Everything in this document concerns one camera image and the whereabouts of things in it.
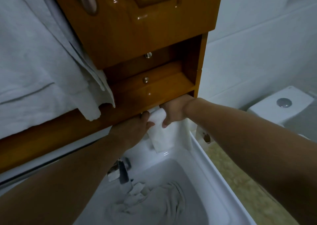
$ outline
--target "toilet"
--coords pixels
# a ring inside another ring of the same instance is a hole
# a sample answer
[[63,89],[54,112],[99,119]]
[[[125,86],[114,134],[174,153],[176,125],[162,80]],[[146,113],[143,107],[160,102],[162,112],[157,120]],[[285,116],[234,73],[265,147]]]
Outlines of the toilet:
[[314,98],[289,86],[256,103],[247,112],[283,126],[286,121],[308,107]]

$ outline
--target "finger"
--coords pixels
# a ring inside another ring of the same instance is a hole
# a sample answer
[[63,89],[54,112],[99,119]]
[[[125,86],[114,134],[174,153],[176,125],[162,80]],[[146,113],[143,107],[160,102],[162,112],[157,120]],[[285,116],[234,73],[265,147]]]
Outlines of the finger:
[[162,127],[166,128],[171,123],[170,119],[166,117],[162,123]]
[[141,120],[145,123],[148,121],[150,117],[150,113],[148,111],[144,111],[141,115]]
[[154,122],[147,122],[146,123],[146,130],[148,130],[150,127],[153,127],[155,125]]

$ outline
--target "wooden shelf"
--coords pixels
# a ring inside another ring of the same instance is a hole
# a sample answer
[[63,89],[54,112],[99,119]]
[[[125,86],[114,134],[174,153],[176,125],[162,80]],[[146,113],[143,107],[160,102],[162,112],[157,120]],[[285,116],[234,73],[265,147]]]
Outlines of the wooden shelf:
[[[149,83],[142,82],[149,77]],[[100,106],[101,117],[89,122],[76,109],[41,125],[0,140],[0,173],[119,123],[175,97],[195,90],[182,73],[181,61],[171,62],[111,87],[116,108]]]

